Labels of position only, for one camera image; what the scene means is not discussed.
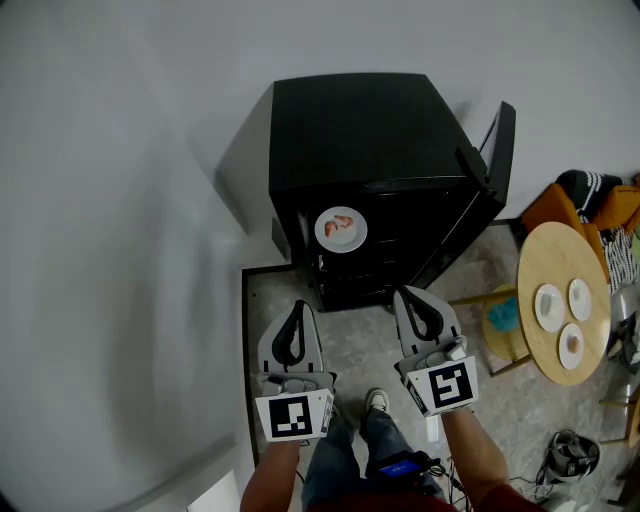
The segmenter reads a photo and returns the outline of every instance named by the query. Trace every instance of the blue screen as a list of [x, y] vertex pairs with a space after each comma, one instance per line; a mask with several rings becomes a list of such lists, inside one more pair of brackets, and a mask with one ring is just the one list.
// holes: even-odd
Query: blue screen
[[406, 475], [407, 473], [413, 473], [414, 471], [420, 471], [421, 469], [422, 468], [415, 462], [411, 462], [410, 460], [403, 460], [401, 462], [396, 462], [392, 466], [382, 468], [380, 471], [382, 471], [387, 476], [396, 477]]

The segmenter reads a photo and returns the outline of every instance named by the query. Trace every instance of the person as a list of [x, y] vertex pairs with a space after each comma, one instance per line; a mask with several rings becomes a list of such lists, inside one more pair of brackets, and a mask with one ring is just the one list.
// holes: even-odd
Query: person
[[[404, 436], [389, 416], [389, 397], [381, 389], [369, 392], [367, 414], [360, 435], [369, 449], [360, 478], [351, 444], [353, 427], [334, 409], [325, 438], [319, 439], [302, 490], [303, 510], [340, 512], [366, 510], [450, 512], [456, 509], [444, 501], [442, 489], [426, 473], [420, 487], [389, 488], [389, 479], [376, 477], [372, 468], [381, 460], [402, 451], [411, 452]], [[457, 409], [442, 415], [458, 477], [478, 512], [533, 512], [540, 507], [518, 494], [510, 485], [507, 464], [500, 449], [473, 413]], [[241, 512], [286, 512], [291, 502], [300, 451], [299, 441], [272, 443], [260, 460], [245, 489]]]

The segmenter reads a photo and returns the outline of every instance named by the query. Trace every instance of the tile floor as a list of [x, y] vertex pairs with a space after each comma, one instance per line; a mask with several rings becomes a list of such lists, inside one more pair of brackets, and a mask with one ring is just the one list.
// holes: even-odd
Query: tile floor
[[[491, 292], [501, 284], [515, 282], [517, 258], [518, 248], [509, 228], [489, 227], [428, 290], [444, 300]], [[299, 298], [314, 307], [311, 290], [293, 271], [254, 275], [248, 280], [247, 334], [254, 396], [259, 393], [255, 378], [258, 340], [277, 314]], [[469, 340], [469, 353], [476, 356], [478, 367], [480, 399], [472, 409], [505, 454], [512, 477], [535, 478], [547, 443], [558, 430], [570, 428], [598, 440], [623, 437], [626, 411], [598, 404], [605, 396], [625, 395], [631, 389], [627, 387], [633, 385], [631, 378], [621, 367], [603, 361], [591, 378], [572, 388], [552, 383], [534, 364], [491, 378], [489, 368], [496, 370], [506, 363], [490, 353], [483, 341], [481, 306], [459, 306], [456, 312]], [[391, 415], [409, 444], [446, 460], [449, 452], [442, 429], [438, 442], [427, 442], [426, 422], [393, 369], [402, 352], [390, 310], [378, 306], [336, 313], [316, 312], [315, 317], [325, 367], [338, 374], [338, 401], [343, 404], [347, 417], [359, 417], [367, 391], [382, 387], [392, 402]], [[258, 449], [262, 452], [266, 442], [257, 411], [255, 418]], [[313, 448], [314, 442], [301, 450], [298, 469], [303, 475]], [[353, 450], [364, 470], [367, 448], [358, 435]], [[591, 502], [589, 510], [620, 510], [601, 500], [617, 498], [619, 485], [615, 475], [624, 469], [631, 456], [626, 445], [605, 446], [596, 473], [575, 486], [565, 486], [555, 492], [570, 494], [579, 504]], [[296, 480], [291, 510], [300, 510], [301, 488]]]

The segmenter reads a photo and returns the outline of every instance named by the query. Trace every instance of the person's arm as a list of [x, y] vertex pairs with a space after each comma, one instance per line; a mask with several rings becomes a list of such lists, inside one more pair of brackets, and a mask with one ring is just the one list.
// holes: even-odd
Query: person's arm
[[443, 414], [442, 424], [462, 486], [477, 510], [491, 490], [508, 483], [504, 455], [469, 409]]
[[271, 443], [242, 495], [240, 512], [287, 512], [296, 478], [300, 441]]

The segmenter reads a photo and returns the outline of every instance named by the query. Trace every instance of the blue cloth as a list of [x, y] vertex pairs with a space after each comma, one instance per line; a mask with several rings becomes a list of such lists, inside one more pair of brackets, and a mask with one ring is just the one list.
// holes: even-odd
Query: blue cloth
[[[370, 409], [360, 428], [360, 435], [369, 448], [369, 462], [365, 474], [371, 473], [371, 464], [402, 451], [413, 452], [391, 416]], [[384, 492], [388, 479], [375, 476], [360, 478], [360, 468], [353, 455], [353, 427], [340, 417], [334, 417], [327, 437], [320, 439], [311, 458], [309, 471], [302, 489], [302, 508], [334, 500], [347, 494]], [[444, 499], [440, 486], [428, 473], [423, 477], [426, 493]]]
[[518, 328], [518, 301], [511, 297], [504, 304], [494, 304], [489, 308], [489, 322], [499, 332], [509, 332]]

